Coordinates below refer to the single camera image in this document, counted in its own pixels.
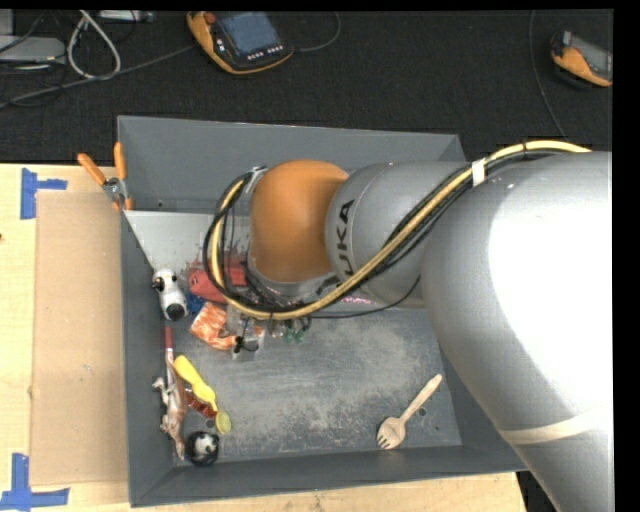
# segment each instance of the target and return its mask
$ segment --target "handheld device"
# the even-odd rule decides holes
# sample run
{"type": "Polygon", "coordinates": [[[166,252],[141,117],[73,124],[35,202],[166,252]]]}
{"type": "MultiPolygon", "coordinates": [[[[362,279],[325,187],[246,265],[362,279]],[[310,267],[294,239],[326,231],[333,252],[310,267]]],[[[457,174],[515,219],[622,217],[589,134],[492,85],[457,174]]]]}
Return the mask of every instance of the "handheld device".
{"type": "Polygon", "coordinates": [[[600,87],[613,84],[613,53],[577,36],[560,30],[551,38],[551,58],[558,69],[600,87]]]}
{"type": "Polygon", "coordinates": [[[293,55],[265,11],[189,11],[187,25],[205,53],[228,73],[264,71],[293,55]]]}

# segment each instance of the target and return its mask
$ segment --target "gray tray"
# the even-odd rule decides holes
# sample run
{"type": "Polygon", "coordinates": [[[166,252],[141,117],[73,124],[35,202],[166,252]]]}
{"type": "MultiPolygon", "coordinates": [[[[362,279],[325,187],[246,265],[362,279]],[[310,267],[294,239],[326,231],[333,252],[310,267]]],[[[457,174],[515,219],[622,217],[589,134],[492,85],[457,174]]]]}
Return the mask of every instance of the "gray tray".
{"type": "MultiPolygon", "coordinates": [[[[233,430],[200,468],[180,461],[160,431],[151,387],[165,375],[163,319],[153,268],[182,270],[222,191],[254,166],[291,158],[331,161],[347,172],[382,161],[464,161],[457,136],[120,117],[119,140],[136,211],[122,215],[123,319],[134,506],[194,502],[523,470],[441,353],[426,312],[391,308],[342,320],[314,319],[301,343],[267,336],[232,359],[172,323],[184,353],[216,391],[233,430]],[[398,416],[436,373],[444,381],[407,423],[400,448],[380,450],[377,426],[398,416]]],[[[332,310],[358,313],[357,301],[332,310]]],[[[210,430],[190,411],[185,436],[210,430]]]]}

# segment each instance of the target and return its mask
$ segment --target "black floor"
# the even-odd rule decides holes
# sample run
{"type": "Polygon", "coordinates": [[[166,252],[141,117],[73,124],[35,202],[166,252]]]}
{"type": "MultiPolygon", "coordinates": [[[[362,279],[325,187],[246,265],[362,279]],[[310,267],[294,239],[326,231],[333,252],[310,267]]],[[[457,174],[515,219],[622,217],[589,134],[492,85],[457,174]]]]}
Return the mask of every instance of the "black floor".
{"type": "MultiPolygon", "coordinates": [[[[14,11],[16,35],[65,44],[80,20],[79,11],[14,11]]],[[[613,9],[281,12],[281,35],[296,52],[246,76],[197,47],[186,11],[154,13],[140,24],[96,18],[121,57],[123,72],[109,80],[83,80],[65,65],[0,63],[0,161],[75,163],[87,152],[112,165],[122,114],[454,133],[470,161],[540,138],[612,149],[613,87],[579,87],[555,73],[550,39],[570,29],[612,52],[613,9]]],[[[114,69],[95,30],[74,56],[85,73],[114,69]]],[[[531,475],[520,477],[529,511],[553,510],[531,475]]]]}

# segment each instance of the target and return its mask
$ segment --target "cardboard sheet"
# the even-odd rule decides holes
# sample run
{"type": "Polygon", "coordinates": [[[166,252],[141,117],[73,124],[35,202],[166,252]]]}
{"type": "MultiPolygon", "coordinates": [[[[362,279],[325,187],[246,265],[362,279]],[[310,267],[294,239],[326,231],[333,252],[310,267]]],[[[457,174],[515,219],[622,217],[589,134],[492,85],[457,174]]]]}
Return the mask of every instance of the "cardboard sheet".
{"type": "Polygon", "coordinates": [[[119,214],[38,192],[30,480],[126,481],[119,214]]]}

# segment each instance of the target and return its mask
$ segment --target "wooden fork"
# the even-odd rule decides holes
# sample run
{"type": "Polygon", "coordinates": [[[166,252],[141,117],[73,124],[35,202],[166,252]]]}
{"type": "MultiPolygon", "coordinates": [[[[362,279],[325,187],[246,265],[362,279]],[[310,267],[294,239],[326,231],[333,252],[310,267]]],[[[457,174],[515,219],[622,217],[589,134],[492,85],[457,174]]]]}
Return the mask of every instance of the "wooden fork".
{"type": "Polygon", "coordinates": [[[427,401],[427,399],[440,385],[441,381],[441,374],[433,377],[409,404],[409,407],[407,407],[407,409],[402,413],[402,416],[399,418],[387,418],[382,422],[380,428],[378,428],[378,435],[376,437],[380,448],[390,450],[404,441],[404,437],[406,435],[404,424],[411,416],[413,416],[418,408],[427,401]]]}

